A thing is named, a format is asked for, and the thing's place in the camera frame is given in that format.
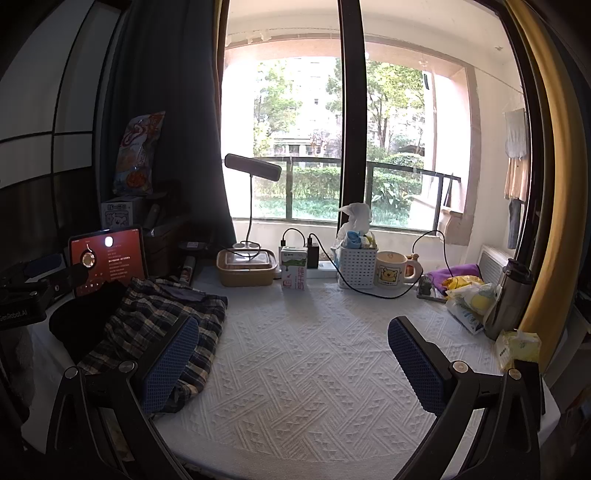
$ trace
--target yellow curtain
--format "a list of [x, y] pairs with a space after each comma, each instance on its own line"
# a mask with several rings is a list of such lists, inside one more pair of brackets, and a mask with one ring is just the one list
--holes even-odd
[[554, 204], [540, 275], [519, 329], [542, 340], [544, 371], [560, 340], [576, 288], [587, 219], [587, 152], [583, 121], [566, 67], [545, 26], [523, 0], [507, 0], [540, 69], [554, 137]]
[[213, 3], [213, 81], [216, 89], [217, 130], [222, 127], [222, 76], [223, 57], [228, 26], [230, 0], [215, 0]]

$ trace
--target cartoon dog on mug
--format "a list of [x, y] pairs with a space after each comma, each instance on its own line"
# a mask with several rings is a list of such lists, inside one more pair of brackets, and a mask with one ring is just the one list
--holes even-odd
[[396, 283], [399, 273], [400, 269], [398, 268], [388, 268], [383, 265], [379, 266], [379, 279], [381, 281]]

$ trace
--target white panel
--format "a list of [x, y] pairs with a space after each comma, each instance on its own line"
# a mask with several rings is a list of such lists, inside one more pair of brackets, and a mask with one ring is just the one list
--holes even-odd
[[123, 12], [121, 16], [121, 20], [117, 25], [117, 29], [113, 34], [113, 42], [111, 42], [111, 47], [107, 52], [107, 58], [105, 61], [105, 69], [103, 70], [103, 78], [102, 83], [100, 84], [100, 92], [99, 92], [99, 103], [97, 104], [96, 108], [96, 128], [95, 128], [95, 176], [96, 176], [96, 192], [98, 196], [99, 204], [101, 203], [100, 198], [100, 135], [102, 133], [103, 127], [103, 111], [105, 109], [105, 99], [107, 95], [107, 87], [109, 85], [109, 78], [111, 76], [111, 67], [113, 65], [113, 57], [115, 56], [115, 49], [117, 47], [117, 42], [119, 41], [119, 36], [121, 35], [121, 29], [123, 28], [123, 24], [125, 22], [125, 17], [127, 16], [127, 11]]
[[90, 9], [66, 67], [56, 132], [92, 130], [100, 69], [120, 13], [100, 2]]
[[31, 34], [0, 79], [0, 140], [53, 127], [66, 60], [92, 0], [66, 0]]
[[0, 144], [0, 188], [51, 173], [51, 135]]
[[92, 134], [58, 135], [53, 141], [53, 171], [92, 165]]

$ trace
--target tablet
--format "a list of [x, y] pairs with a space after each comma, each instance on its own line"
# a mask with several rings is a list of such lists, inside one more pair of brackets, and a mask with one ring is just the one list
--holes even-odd
[[132, 277], [147, 276], [139, 226], [74, 236], [69, 248], [70, 264], [81, 263], [88, 269], [88, 280], [74, 290], [77, 297], [100, 289], [106, 281], [119, 280], [127, 286]]

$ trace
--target transparent lid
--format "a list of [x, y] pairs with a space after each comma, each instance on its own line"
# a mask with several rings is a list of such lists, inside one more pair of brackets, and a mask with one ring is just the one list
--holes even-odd
[[226, 268], [231, 270], [258, 270], [262, 268], [271, 268], [271, 259], [265, 251], [241, 251], [226, 252]]

